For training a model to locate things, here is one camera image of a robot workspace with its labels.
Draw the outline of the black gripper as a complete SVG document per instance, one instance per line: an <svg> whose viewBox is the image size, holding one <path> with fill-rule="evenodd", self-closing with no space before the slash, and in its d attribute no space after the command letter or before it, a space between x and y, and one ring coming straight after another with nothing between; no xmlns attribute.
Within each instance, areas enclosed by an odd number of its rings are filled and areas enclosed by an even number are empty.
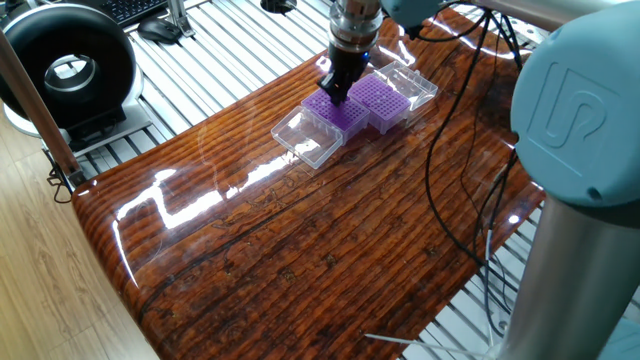
<svg viewBox="0 0 640 360"><path fill-rule="evenodd" d="M322 76L317 85L326 92L334 106L340 106L347 93L351 101L360 103L360 82L357 80L369 63L369 52L349 52L330 45L328 55L331 60L329 73Z"/></svg>

